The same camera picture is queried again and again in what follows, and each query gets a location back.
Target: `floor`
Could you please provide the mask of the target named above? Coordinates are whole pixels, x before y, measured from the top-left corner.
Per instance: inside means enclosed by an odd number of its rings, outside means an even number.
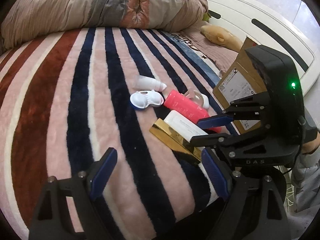
[[[293,23],[320,50],[320,27],[308,6],[301,0],[256,0],[275,10]],[[320,79],[304,98],[305,106],[320,127]]]

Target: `white bottle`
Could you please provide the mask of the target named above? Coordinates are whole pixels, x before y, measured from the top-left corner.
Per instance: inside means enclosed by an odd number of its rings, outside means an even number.
[[[162,92],[167,88],[167,85],[154,78],[138,75],[135,78],[134,88],[141,89],[141,90],[154,90],[157,92]]]
[[[189,121],[182,114],[175,110],[172,110],[167,117],[164,119],[172,129],[174,129],[178,134],[190,142],[193,136],[197,135],[207,135],[205,131],[195,125],[193,122]]]

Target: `gold packaging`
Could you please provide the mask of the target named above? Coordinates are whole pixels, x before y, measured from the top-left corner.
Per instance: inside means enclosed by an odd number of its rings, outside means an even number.
[[[190,145],[180,134],[171,128],[162,119],[158,119],[149,130],[160,141],[173,151],[178,152],[188,162],[199,164],[201,161],[201,151]]]

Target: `comforter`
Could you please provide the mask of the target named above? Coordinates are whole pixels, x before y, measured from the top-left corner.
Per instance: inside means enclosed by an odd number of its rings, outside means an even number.
[[[82,27],[176,32],[201,21],[207,10],[207,0],[17,0],[1,25],[2,51],[37,36]]]

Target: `striped blanket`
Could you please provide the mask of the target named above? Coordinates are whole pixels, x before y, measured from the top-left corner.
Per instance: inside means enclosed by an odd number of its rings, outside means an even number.
[[[118,163],[95,205],[115,239],[152,239],[212,203],[217,195],[201,165],[149,132],[169,110],[136,112],[129,103],[141,74],[164,82],[164,97],[195,87],[209,97],[209,114],[220,113],[212,95],[219,78],[207,62],[178,35],[109,27],[53,33],[2,55],[0,208],[21,239],[47,177],[86,170],[108,147]]]

